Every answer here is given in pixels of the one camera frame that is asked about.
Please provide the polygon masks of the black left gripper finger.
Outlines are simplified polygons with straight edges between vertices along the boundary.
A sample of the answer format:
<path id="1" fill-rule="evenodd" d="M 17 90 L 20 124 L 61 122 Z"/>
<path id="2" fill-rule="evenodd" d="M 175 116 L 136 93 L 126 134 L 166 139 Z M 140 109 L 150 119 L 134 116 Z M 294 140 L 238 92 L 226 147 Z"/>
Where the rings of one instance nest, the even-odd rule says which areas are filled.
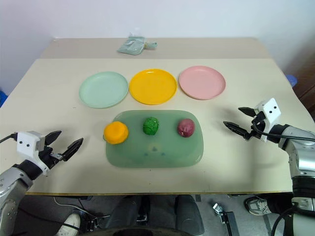
<path id="1" fill-rule="evenodd" d="M 51 143 L 53 143 L 59 137 L 59 135 L 61 133 L 62 133 L 61 130 L 57 130 L 57 131 L 53 131 L 53 132 L 50 132 L 49 134 L 47 134 L 45 136 L 45 145 L 49 146 Z"/>
<path id="2" fill-rule="evenodd" d="M 68 161 L 80 148 L 83 143 L 84 138 L 80 138 L 73 143 L 71 143 L 65 152 L 61 154 L 62 161 Z"/>

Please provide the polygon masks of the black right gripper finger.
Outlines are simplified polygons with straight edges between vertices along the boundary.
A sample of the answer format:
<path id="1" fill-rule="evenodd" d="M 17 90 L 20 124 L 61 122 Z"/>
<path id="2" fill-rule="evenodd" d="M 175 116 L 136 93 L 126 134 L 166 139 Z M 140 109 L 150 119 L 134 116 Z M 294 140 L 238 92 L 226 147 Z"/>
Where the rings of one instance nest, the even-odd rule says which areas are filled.
<path id="1" fill-rule="evenodd" d="M 256 117 L 256 111 L 253 108 L 249 108 L 249 107 L 239 107 L 238 108 L 239 111 L 241 111 L 243 114 L 255 118 Z"/>
<path id="2" fill-rule="evenodd" d="M 240 135 L 241 137 L 243 137 L 245 140 L 249 140 L 252 136 L 251 134 L 241 128 L 239 125 L 235 124 L 235 123 L 232 123 L 232 122 L 229 122 L 229 121 L 223 121 L 223 124 L 230 130 L 232 131 L 233 133 L 236 133 L 238 135 Z"/>

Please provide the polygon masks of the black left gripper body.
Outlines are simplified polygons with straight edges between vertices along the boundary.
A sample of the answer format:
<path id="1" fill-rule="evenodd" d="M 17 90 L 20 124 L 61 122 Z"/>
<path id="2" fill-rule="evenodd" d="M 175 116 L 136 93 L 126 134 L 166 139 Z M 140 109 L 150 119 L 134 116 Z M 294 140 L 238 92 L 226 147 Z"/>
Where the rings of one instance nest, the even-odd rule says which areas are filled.
<path id="1" fill-rule="evenodd" d="M 54 153 L 53 149 L 44 141 L 44 147 L 39 152 L 39 159 L 51 170 L 55 165 L 63 160 L 63 156 L 59 153 Z"/>

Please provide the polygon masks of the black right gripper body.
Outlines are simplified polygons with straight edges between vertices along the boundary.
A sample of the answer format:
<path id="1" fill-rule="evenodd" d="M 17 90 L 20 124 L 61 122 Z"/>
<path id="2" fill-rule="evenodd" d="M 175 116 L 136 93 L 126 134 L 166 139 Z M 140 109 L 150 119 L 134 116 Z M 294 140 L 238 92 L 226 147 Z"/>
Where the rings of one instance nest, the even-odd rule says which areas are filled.
<path id="1" fill-rule="evenodd" d="M 265 121 L 264 121 L 265 118 L 266 116 L 262 111 L 256 114 L 256 117 L 252 120 L 252 125 L 251 125 L 252 130 L 250 134 L 252 137 L 261 139 L 262 133 L 264 132 L 264 129 L 265 129 Z"/>

